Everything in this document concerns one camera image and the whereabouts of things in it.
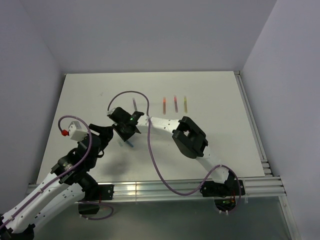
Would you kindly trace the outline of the blue pen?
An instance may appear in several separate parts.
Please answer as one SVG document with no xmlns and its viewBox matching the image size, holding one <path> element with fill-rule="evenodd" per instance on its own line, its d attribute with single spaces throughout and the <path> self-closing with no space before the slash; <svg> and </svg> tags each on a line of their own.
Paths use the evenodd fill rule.
<svg viewBox="0 0 320 240">
<path fill-rule="evenodd" d="M 126 141 L 126 143 L 131 147 L 134 148 L 134 145 L 130 141 Z"/>
</svg>

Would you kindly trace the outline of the purple pen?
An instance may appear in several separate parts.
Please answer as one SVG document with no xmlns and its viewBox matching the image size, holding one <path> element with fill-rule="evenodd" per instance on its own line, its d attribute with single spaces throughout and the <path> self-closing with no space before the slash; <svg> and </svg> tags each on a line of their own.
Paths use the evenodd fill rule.
<svg viewBox="0 0 320 240">
<path fill-rule="evenodd" d="M 134 111 L 138 111 L 137 103 L 136 103 L 135 98 L 132 98 L 132 103 L 133 103 Z"/>
</svg>

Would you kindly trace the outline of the orange pen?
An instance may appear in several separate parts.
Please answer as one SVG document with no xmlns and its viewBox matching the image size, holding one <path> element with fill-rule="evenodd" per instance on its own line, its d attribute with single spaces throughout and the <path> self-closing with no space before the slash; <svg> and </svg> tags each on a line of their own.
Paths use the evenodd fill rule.
<svg viewBox="0 0 320 240">
<path fill-rule="evenodd" d="M 166 114 L 166 103 L 167 103 L 166 97 L 163 97 L 163 101 L 162 101 L 162 112 L 163 112 L 163 115 Z"/>
</svg>

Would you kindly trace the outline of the pink pen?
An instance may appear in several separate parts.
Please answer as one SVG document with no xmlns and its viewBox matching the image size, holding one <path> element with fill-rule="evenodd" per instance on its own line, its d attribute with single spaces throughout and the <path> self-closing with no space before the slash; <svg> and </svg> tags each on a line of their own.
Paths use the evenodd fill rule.
<svg viewBox="0 0 320 240">
<path fill-rule="evenodd" d="M 175 112 L 178 113 L 179 112 L 179 108 L 178 108 L 178 101 L 177 101 L 177 96 L 176 95 L 173 96 L 173 100 L 174 100 Z"/>
</svg>

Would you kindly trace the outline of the yellow pen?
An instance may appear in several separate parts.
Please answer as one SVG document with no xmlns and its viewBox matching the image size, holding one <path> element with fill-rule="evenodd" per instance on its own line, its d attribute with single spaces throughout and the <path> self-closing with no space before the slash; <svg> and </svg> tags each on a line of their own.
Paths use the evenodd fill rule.
<svg viewBox="0 0 320 240">
<path fill-rule="evenodd" d="M 187 102 L 187 97 L 183 97 L 183 104 L 184 104 L 184 112 L 187 114 L 188 113 L 188 102 Z"/>
</svg>

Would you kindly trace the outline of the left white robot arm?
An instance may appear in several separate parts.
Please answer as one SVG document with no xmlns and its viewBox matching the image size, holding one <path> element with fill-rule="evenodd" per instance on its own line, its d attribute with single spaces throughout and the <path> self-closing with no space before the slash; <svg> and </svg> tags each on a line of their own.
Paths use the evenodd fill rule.
<svg viewBox="0 0 320 240">
<path fill-rule="evenodd" d="M 80 201 L 90 205 L 101 197 L 101 190 L 89 171 L 104 155 L 114 136 L 111 126 L 90 124 L 82 128 L 73 121 L 63 136 L 77 147 L 60 158 L 50 173 L 22 202 L 0 217 L 2 240 L 32 240 L 35 232 L 65 208 Z"/>
</svg>

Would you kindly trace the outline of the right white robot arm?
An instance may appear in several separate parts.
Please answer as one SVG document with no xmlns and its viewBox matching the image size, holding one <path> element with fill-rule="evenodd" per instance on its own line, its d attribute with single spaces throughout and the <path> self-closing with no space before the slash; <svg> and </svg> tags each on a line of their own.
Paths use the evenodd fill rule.
<svg viewBox="0 0 320 240">
<path fill-rule="evenodd" d="M 135 133 L 141 133 L 142 128 L 147 129 L 147 147 L 152 164 L 162 183 L 174 194 L 179 196 L 189 196 L 199 191 L 208 178 L 216 183 L 217 191 L 222 195 L 229 194 L 234 183 L 241 191 L 241 184 L 235 172 L 228 166 L 221 164 L 221 160 L 215 156 L 209 147 L 205 132 L 187 116 L 182 119 L 165 119 L 147 115 L 143 122 L 140 117 L 143 112 L 135 111 L 133 114 L 126 112 L 121 107 L 108 110 L 107 116 L 114 122 L 112 125 L 123 141 L 128 140 Z M 179 192 L 173 189 L 163 178 L 153 155 L 151 146 L 151 130 L 165 131 L 171 137 L 179 149 L 180 153 L 189 159 L 196 160 L 207 171 L 207 175 L 197 188 L 190 192 Z"/>
</svg>

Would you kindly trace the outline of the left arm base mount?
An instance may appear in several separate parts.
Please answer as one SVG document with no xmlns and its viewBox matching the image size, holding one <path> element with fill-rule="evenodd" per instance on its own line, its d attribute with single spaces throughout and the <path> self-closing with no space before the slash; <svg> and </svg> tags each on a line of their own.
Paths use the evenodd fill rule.
<svg viewBox="0 0 320 240">
<path fill-rule="evenodd" d="M 98 184 L 88 189 L 84 197 L 77 201 L 79 217 L 87 221 L 101 221 L 110 218 L 115 210 L 106 201 L 113 199 L 114 187 L 114 184 Z M 96 216 L 102 208 L 109 210 L 109 213 L 105 216 Z"/>
</svg>

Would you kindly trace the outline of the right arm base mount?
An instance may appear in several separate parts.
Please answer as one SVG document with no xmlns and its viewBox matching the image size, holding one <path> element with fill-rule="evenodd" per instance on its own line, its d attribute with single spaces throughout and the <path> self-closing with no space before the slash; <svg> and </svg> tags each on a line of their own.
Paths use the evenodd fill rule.
<svg viewBox="0 0 320 240">
<path fill-rule="evenodd" d="M 231 171 L 228 173 L 228 178 L 224 183 L 207 180 L 199 190 L 204 198 L 214 198 L 218 213 L 225 215 L 233 211 L 241 197 L 246 194 L 244 182 Z"/>
</svg>

